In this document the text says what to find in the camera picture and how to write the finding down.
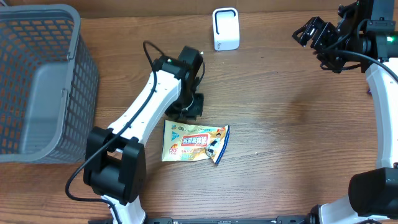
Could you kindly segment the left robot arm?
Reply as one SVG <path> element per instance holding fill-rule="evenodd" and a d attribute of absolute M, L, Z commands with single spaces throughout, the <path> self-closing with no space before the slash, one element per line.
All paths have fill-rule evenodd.
<path fill-rule="evenodd" d="M 146 179 L 145 144 L 166 114 L 172 119 L 196 119 L 204 96 L 197 93 L 202 54 L 184 47 L 178 58 L 161 54 L 150 61 L 149 80 L 127 111 L 106 129 L 93 128 L 86 142 L 83 181 L 104 203 L 108 223 L 144 223 L 139 192 Z"/>

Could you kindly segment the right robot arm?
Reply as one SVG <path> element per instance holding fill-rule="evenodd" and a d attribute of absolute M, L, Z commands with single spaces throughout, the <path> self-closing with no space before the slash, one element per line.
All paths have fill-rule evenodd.
<path fill-rule="evenodd" d="M 394 2 L 339 6 L 336 26 L 312 17 L 292 37 L 314 49 L 323 70 L 360 68 L 376 115 L 376 168 L 352 176 L 348 194 L 314 206 L 301 223 L 380 223 L 397 219 L 397 31 Z"/>

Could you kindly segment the yellow snack chip bag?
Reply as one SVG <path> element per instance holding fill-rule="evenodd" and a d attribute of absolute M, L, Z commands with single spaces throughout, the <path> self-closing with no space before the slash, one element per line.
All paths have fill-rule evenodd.
<path fill-rule="evenodd" d="M 212 127 L 164 122 L 163 162 L 201 161 L 211 159 L 219 164 L 226 150 L 230 126 Z"/>

